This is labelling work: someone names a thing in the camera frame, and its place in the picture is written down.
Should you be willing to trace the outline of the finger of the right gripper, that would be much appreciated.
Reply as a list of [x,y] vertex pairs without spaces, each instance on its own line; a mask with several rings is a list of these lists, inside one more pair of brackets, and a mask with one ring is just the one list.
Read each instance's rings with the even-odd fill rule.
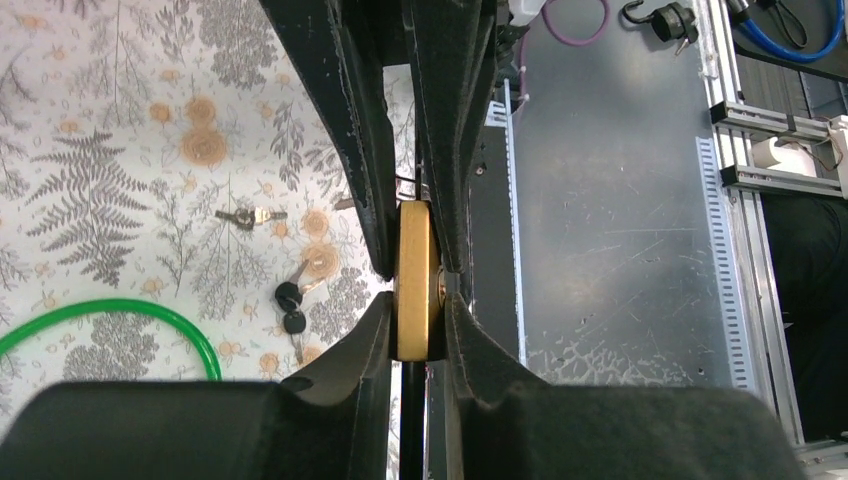
[[445,269],[469,264],[468,179],[496,76],[494,1],[405,1],[416,149]]
[[374,271],[395,272],[397,207],[383,65],[359,1],[262,4],[337,150]]

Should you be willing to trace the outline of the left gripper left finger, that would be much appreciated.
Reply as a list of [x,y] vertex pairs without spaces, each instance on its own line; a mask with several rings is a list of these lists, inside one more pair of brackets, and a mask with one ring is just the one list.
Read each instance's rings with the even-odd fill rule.
[[5,479],[382,479],[394,298],[281,382],[65,382],[1,444]]

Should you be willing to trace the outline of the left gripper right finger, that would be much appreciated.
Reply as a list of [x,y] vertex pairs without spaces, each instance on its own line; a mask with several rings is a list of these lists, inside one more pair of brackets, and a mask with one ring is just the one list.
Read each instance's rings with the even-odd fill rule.
[[447,295],[446,461],[451,479],[800,479],[753,395],[698,387],[553,385]]

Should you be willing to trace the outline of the brass padlock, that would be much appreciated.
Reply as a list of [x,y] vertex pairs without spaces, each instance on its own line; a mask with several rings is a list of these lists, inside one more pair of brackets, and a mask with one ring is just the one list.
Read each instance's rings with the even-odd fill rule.
[[399,204],[395,274],[396,353],[401,362],[427,361],[443,305],[441,256],[426,201]]

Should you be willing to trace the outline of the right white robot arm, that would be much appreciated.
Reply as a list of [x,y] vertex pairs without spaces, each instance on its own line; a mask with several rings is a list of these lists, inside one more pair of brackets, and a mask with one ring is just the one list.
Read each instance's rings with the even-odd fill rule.
[[395,270],[395,140],[384,70],[406,65],[416,158],[445,268],[469,260],[468,178],[498,71],[538,1],[266,1],[339,156],[374,270]]

